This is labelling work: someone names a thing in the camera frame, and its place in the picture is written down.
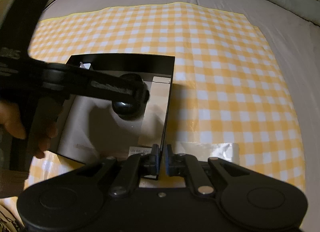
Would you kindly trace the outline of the person left hand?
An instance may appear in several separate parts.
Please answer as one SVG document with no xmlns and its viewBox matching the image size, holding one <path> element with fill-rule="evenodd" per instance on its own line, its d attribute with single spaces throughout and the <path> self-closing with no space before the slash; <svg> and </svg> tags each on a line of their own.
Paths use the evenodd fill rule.
<svg viewBox="0 0 320 232">
<path fill-rule="evenodd" d="M 15 138 L 26 138 L 25 129 L 20 120 L 18 106 L 14 103 L 1 101 L 1 126 Z M 45 151 L 49 150 L 51 139 L 57 136 L 57 132 L 56 122 L 50 121 L 46 125 L 46 135 L 38 138 L 39 148 L 34 153 L 37 159 L 45 157 Z"/>
</svg>

